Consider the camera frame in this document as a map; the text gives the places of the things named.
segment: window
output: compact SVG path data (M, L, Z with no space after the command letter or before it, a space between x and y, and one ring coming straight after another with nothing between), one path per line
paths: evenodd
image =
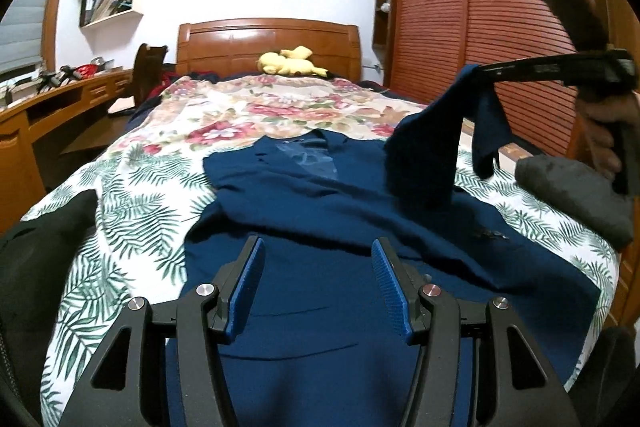
M14 0L0 21L0 86L12 84L15 77L24 76L42 61L40 40L46 3Z

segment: stuffed animal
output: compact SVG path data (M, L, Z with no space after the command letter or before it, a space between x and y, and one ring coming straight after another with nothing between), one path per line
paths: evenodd
M313 55L313 51L309 48L305 48L304 46L298 46L295 50L282 50L280 54L283 57L287 58L298 58L301 60L307 60L311 55Z
M267 74L318 74L326 76L327 70L316 68L313 63L306 60L312 55L312 51L304 46L298 46L295 50L282 50L277 53L265 53L258 59L258 67Z
M258 68L267 74L277 74L284 67L286 61L286 57L277 53L265 53L258 59Z

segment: wooden desk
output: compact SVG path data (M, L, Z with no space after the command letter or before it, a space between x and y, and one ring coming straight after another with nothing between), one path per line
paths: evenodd
M33 143L85 111L123 95L131 71L80 80L0 111L0 233L45 196Z
M115 142L125 131L129 116L104 116L82 131L61 154L87 150L105 149Z

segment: floral bedspread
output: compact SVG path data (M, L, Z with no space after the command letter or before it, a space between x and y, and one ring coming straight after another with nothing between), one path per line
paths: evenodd
M188 77L162 94L137 129L115 142L36 204L33 219L88 188L97 191L95 230L76 257L63 293L42 377L45 427L64 406L100 340L132 296L156 303L178 297L186 280L182 243L214 199L202 160L250 146L262 136L295 137L329 128L354 139L386 139L423 106L385 98L346 80L248 76L212 85ZM515 230L584 272L601 297L571 385L591 352L611 306L618 260L595 233L536 200L513 176L473 174L461 144L456 184L494 205Z

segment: wooden wardrobe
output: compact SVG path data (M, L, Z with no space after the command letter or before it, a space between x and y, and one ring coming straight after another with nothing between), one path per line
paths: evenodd
M574 48L542 0L391 0L385 85L436 99L469 63L570 53ZM572 88L556 82L498 84L514 133L564 155L574 124Z

